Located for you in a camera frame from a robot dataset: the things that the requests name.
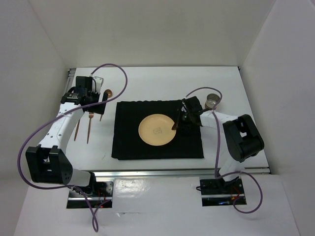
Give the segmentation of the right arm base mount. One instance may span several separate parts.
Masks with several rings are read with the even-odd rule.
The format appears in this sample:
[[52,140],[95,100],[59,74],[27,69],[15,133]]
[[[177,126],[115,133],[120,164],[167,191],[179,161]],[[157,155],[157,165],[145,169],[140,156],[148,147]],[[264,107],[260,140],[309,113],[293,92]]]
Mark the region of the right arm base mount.
[[242,180],[238,177],[230,182],[223,179],[201,179],[196,190],[201,193],[203,207],[246,205]]

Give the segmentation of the black cloth placemat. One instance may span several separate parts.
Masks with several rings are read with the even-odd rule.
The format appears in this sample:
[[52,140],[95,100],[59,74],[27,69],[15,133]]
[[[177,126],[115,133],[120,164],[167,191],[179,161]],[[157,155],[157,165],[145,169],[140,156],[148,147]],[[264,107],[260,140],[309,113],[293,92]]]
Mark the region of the black cloth placemat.
[[163,146],[141,140],[138,127],[147,116],[163,114],[178,118],[181,100],[122,101],[116,106],[112,157],[118,160],[203,159],[200,127],[181,123],[174,139]]

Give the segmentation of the yellow plate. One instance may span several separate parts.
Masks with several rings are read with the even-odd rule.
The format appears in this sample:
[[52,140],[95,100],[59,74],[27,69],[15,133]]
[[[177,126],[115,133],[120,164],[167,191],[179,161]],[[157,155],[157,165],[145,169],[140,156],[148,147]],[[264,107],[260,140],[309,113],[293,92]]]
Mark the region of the yellow plate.
[[175,122],[163,114],[153,114],[145,117],[138,126],[138,134],[143,142],[151,146],[163,146],[176,136],[172,130]]

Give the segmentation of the copper spoon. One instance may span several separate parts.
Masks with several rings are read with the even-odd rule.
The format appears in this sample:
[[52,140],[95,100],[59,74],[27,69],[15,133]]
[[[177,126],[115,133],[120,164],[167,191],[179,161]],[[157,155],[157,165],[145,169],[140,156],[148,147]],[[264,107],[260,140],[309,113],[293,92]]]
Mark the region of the copper spoon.
[[[113,95],[113,93],[112,93],[112,91],[111,91],[110,89],[106,89],[106,90],[104,91],[104,94],[106,94],[106,95],[107,95],[107,99],[111,98],[111,97],[112,97],[112,95]],[[101,121],[101,120],[102,120],[102,118],[103,118],[103,114],[100,116],[99,121]]]

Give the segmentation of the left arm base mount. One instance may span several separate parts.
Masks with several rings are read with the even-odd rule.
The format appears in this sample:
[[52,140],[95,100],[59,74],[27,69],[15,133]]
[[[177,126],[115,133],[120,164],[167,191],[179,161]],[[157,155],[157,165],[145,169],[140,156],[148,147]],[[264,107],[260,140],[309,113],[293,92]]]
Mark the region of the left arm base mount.
[[[86,194],[92,208],[111,208],[113,202],[114,182],[112,180],[97,182],[92,193]],[[78,190],[70,190],[67,209],[88,208],[88,203]]]

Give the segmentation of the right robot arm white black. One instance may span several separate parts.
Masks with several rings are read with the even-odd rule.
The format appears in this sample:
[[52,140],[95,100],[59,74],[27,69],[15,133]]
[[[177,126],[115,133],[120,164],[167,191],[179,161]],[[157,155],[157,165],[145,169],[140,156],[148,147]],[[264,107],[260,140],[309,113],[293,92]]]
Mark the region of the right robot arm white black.
[[[227,192],[244,169],[243,163],[264,149],[264,141],[251,116],[231,116],[215,111],[221,98],[208,98],[205,107],[194,96],[181,100],[178,117],[173,130],[188,129],[191,126],[207,127],[217,131],[217,154],[215,160],[215,188]],[[219,168],[221,138],[226,141],[229,157]]]

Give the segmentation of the metal cup copper base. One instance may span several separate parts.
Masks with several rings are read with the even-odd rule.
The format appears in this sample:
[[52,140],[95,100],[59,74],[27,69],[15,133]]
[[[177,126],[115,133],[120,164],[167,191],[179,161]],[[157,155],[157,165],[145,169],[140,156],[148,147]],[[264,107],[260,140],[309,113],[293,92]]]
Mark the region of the metal cup copper base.
[[220,96],[214,93],[210,93],[206,97],[205,108],[209,110],[215,110],[220,101],[221,101]]

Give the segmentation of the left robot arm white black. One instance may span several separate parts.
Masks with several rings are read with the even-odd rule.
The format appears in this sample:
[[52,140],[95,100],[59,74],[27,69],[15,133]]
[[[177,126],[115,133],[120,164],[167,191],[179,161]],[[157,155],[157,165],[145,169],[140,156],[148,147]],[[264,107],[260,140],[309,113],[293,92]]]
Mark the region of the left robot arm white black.
[[97,192],[95,175],[74,169],[66,156],[71,134],[85,112],[104,114],[108,95],[101,93],[102,77],[77,76],[75,86],[61,98],[58,116],[36,147],[28,147],[26,159],[33,182],[76,185],[86,196]]

